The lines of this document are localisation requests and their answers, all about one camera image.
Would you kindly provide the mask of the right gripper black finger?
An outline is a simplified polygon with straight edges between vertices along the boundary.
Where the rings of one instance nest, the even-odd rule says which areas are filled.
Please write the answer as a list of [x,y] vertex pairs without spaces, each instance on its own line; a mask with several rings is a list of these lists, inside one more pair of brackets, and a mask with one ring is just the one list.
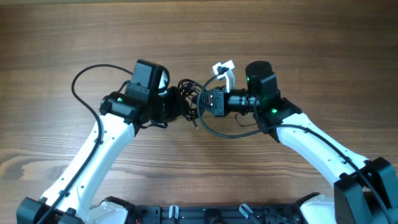
[[205,111],[210,112],[212,114],[218,113],[217,105],[215,103],[210,103],[210,104],[199,103],[198,109],[200,114],[203,114]]
[[216,101],[216,96],[214,89],[203,91],[200,97],[194,96],[192,98],[192,102],[196,105],[198,105],[199,103],[203,104],[215,103],[215,101]]

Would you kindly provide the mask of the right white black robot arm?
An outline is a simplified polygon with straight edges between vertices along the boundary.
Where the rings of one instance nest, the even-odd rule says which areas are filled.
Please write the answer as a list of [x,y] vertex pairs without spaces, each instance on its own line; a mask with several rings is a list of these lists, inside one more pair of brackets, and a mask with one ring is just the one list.
[[252,113],[258,131],[293,149],[333,187],[331,198],[311,194],[296,204],[295,223],[396,223],[397,174],[383,157],[370,160],[335,141],[308,116],[282,97],[269,62],[246,69],[247,88],[235,87],[233,62],[217,63],[214,77],[224,86],[203,86],[193,101],[198,113],[224,117]]

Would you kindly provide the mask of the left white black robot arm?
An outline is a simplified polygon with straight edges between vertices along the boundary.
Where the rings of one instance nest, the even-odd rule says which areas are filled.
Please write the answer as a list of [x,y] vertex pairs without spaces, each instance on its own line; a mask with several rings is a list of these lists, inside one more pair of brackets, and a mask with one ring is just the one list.
[[157,63],[138,60],[120,90],[106,95],[96,123],[64,173],[39,200],[26,197],[17,208],[18,223],[135,223],[136,208],[108,197],[92,207],[94,196],[121,151],[140,129],[166,128],[179,115],[176,87],[169,71]]

